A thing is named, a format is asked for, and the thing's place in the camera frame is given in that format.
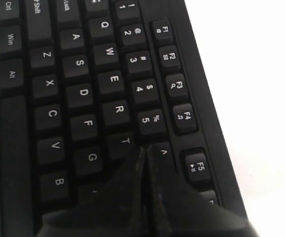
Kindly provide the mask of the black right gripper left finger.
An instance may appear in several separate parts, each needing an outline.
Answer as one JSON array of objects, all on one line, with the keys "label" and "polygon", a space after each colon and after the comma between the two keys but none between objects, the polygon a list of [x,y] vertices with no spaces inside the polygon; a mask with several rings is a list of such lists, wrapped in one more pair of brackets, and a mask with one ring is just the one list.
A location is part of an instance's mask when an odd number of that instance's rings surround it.
[{"label": "black right gripper left finger", "polygon": [[119,170],[88,201],[49,218],[39,237],[142,237],[146,150],[133,148]]}]

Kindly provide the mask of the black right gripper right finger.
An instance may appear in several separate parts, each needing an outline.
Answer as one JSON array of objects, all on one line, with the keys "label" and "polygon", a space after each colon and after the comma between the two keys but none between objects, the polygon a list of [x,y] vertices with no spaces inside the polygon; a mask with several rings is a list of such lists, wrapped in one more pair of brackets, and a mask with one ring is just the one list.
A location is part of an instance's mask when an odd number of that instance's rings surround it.
[{"label": "black right gripper right finger", "polygon": [[246,219],[209,203],[180,179],[156,146],[146,149],[152,237],[256,237]]}]

